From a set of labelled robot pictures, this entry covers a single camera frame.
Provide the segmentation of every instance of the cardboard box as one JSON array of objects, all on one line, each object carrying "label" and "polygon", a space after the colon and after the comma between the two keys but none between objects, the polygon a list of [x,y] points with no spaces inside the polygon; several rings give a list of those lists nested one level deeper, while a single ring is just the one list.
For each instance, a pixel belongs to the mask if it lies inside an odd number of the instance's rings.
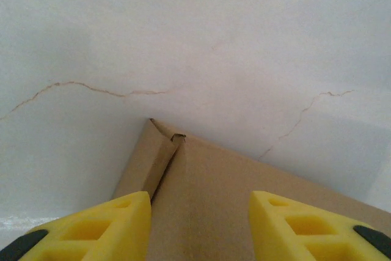
[{"label": "cardboard box", "polygon": [[253,190],[346,215],[391,235],[391,213],[155,120],[145,124],[114,197],[140,190],[152,197],[147,260],[255,260],[247,215]]}]

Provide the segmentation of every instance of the painted wall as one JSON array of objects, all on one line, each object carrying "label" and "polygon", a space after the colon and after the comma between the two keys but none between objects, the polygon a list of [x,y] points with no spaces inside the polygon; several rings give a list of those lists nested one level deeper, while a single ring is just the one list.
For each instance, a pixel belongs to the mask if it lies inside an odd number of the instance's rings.
[{"label": "painted wall", "polygon": [[0,241],[108,200],[148,117],[391,211],[391,0],[0,12]]}]

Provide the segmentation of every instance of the cardboard edge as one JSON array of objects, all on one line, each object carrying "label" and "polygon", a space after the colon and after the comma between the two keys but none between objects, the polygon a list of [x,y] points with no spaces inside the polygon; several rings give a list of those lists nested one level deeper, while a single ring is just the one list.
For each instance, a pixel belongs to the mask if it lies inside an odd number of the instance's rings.
[{"label": "cardboard edge", "polygon": [[152,199],[167,165],[185,137],[154,119],[147,120],[112,199],[137,191],[148,192]]}]

